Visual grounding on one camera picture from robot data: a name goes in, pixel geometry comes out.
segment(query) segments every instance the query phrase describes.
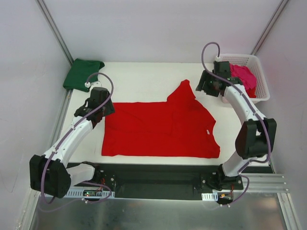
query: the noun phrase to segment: red cloth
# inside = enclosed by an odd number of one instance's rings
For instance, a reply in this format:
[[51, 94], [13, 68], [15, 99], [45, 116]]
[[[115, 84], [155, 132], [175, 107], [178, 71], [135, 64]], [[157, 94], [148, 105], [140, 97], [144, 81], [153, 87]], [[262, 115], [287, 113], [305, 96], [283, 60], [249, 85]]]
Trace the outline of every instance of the red cloth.
[[238, 66], [230, 64], [232, 77], [239, 77], [243, 82], [246, 93], [250, 98], [256, 98], [255, 91], [257, 79], [255, 75], [246, 66]]
[[188, 80], [167, 102], [114, 103], [106, 116], [103, 156], [218, 158], [214, 118], [195, 100]]

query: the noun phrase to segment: gray floor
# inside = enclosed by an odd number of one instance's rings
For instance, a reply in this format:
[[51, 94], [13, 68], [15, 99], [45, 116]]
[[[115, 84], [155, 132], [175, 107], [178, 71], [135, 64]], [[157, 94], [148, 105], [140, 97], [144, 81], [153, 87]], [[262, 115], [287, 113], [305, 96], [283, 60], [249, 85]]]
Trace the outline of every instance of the gray floor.
[[[62, 206], [57, 199], [44, 210]], [[76, 201], [51, 213], [35, 211], [32, 230], [282, 230], [286, 229], [276, 194], [246, 194], [228, 207], [215, 202], [109, 199]]]

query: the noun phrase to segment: red t-shirt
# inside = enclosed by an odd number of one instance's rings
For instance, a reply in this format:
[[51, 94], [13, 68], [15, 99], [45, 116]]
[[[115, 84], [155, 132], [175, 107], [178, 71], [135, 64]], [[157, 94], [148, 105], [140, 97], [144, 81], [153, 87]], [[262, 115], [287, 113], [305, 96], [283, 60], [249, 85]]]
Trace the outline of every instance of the red t-shirt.
[[214, 118], [195, 95], [188, 80], [166, 102], [114, 103], [106, 117], [103, 156], [218, 158]]

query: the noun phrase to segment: white table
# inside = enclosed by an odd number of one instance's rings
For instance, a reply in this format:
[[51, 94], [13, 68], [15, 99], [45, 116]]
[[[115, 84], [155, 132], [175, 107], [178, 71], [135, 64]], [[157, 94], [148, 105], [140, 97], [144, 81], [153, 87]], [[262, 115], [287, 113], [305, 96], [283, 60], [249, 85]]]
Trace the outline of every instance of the white table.
[[[194, 63], [106, 63], [101, 72], [108, 75], [115, 86], [112, 102], [161, 102], [166, 101], [182, 80], [188, 79], [196, 99], [215, 118], [213, 134], [217, 144], [221, 147], [220, 157], [217, 159], [195, 157], [133, 157], [133, 156], [101, 156], [104, 138], [104, 119], [95, 129], [84, 138], [73, 154], [70, 162], [90, 161], [96, 163], [121, 164], [177, 164], [177, 165], [219, 165], [224, 163], [235, 151], [235, 139], [241, 128], [235, 111], [229, 104], [224, 104], [221, 98], [208, 96], [203, 92], [196, 92], [195, 88], [201, 77], [203, 67]], [[111, 89], [108, 80], [98, 76], [102, 86]], [[63, 132], [70, 125], [73, 114], [83, 105], [89, 92], [74, 90], [63, 124]], [[268, 164], [252, 163], [253, 166]]]

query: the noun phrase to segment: pink cloth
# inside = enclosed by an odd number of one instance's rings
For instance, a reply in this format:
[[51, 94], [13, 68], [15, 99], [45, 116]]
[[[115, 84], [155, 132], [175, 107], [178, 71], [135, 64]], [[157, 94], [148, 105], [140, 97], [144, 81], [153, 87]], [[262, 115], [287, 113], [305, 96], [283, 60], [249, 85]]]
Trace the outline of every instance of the pink cloth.
[[249, 68], [246, 66], [238, 66], [230, 64], [230, 71], [232, 77], [239, 77], [241, 79], [249, 97], [255, 98], [257, 79], [255, 75], [249, 70]]

